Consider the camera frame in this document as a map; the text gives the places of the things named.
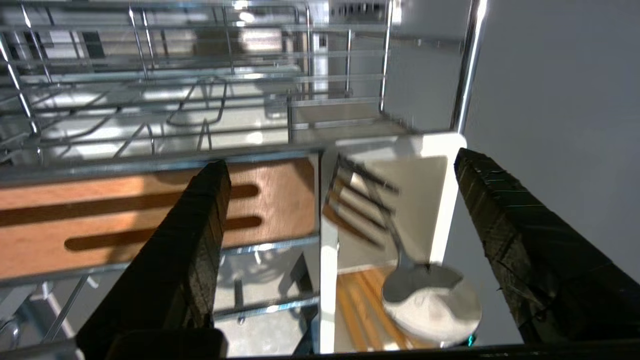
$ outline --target dish rack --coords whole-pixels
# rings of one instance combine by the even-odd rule
[[[420,134],[386,112],[396,45],[460,54],[446,131],[462,133],[486,0],[471,1],[461,39],[399,35],[402,10],[399,0],[2,1],[1,182],[295,158],[355,139]],[[376,70],[355,69],[356,58],[370,58]],[[79,277],[49,329],[55,335],[91,274],[125,267],[8,279],[0,287]]]

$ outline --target chrome pole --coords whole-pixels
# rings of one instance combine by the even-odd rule
[[[140,63],[142,64],[142,72],[145,74],[145,79],[149,78],[147,73],[147,65],[145,64],[145,55],[142,52],[142,43],[140,42],[140,34],[136,29],[136,16],[133,14],[133,9],[129,7],[129,18],[131,19],[131,26],[133,27],[133,36],[136,38],[136,46],[138,47],[138,54],[140,55]]]
[[[27,116],[27,118],[32,118],[33,109],[31,107],[31,103],[29,102],[29,99],[24,95],[24,92],[22,91],[20,74],[18,73],[18,70],[13,66],[11,62],[11,58],[10,58],[11,54],[9,53],[9,47],[2,33],[0,33],[0,52],[2,52],[2,57],[4,59],[4,62],[6,63],[6,69],[9,72],[11,81],[13,82],[13,87],[15,87],[15,89],[18,91],[18,98],[20,99],[20,105],[22,105],[22,110],[25,116]],[[29,128],[31,129],[30,136],[40,136],[40,125],[37,122],[31,121],[29,123]]]
[[[227,9],[222,6],[222,20],[225,24],[225,35],[227,36],[227,48],[229,51],[229,66],[231,66],[231,74],[236,74],[236,68],[234,67],[234,53],[231,47],[231,36],[229,35],[229,23],[227,20]]]
[[[488,0],[472,0],[467,22],[467,34],[460,67],[460,79],[456,91],[456,102],[451,115],[451,130],[465,132],[471,100],[471,89],[476,76],[480,44],[484,35]]]
[[[305,9],[305,13],[307,14],[307,75],[311,78],[314,75],[313,71],[313,59],[311,58],[311,52],[313,51],[313,38],[311,35],[311,11],[309,10],[309,6]],[[311,80],[307,83],[309,93],[313,92],[313,88],[311,85]]]
[[[142,14],[142,24],[145,27],[145,34],[147,35],[147,45],[149,46],[149,55],[151,56],[151,67],[156,66],[156,59],[154,56],[154,47],[151,41],[151,32],[149,31],[149,23],[147,22],[147,11],[140,11]]]
[[[36,52],[38,53],[38,57],[40,61],[42,61],[42,68],[44,69],[44,74],[47,76],[47,81],[51,84],[51,74],[49,73],[49,69],[47,68],[47,64],[44,61],[44,55],[42,54],[42,49],[40,48],[40,42],[38,41],[38,37],[36,33],[31,29],[31,20],[29,20],[29,15],[27,15],[27,9],[24,5],[20,5],[22,8],[22,14],[24,15],[24,23],[27,24],[29,28],[29,34],[31,35],[31,39],[33,40],[33,45],[36,47]]]
[[[347,81],[344,85],[344,91],[346,94],[349,93],[349,87],[351,86],[349,77],[351,76],[351,42],[352,41],[353,41],[353,31],[349,29],[349,32],[347,33],[347,64],[345,69],[345,73],[347,75]]]
[[[387,90],[387,68],[389,63],[389,40],[391,37],[391,22],[394,15],[394,2],[389,0],[387,3],[387,30],[385,30],[384,48],[385,56],[382,59],[382,80],[380,81],[380,105],[378,110],[385,110],[385,92]]]

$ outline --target white wall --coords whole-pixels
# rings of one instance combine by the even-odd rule
[[[636,280],[639,64],[639,1],[491,0],[466,132]],[[519,341],[460,198],[445,261],[481,289],[480,341]]]

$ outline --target wire shelf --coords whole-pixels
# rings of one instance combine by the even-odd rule
[[[0,3],[0,164],[327,141],[310,129],[371,122],[406,133],[382,112],[389,4],[372,21],[336,24],[314,21],[314,3]],[[377,49],[352,50],[354,31],[377,34]],[[331,37],[346,48],[330,49]],[[352,73],[356,56],[377,58],[380,72]],[[334,58],[344,74],[316,66]],[[354,94],[357,82],[379,91]],[[369,105],[355,116],[364,122],[297,119],[302,107],[352,104]]]

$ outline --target wooden tray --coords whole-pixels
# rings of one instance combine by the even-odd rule
[[[131,260],[198,170],[0,190],[0,279]],[[223,247],[316,228],[314,169],[297,159],[229,165]]]

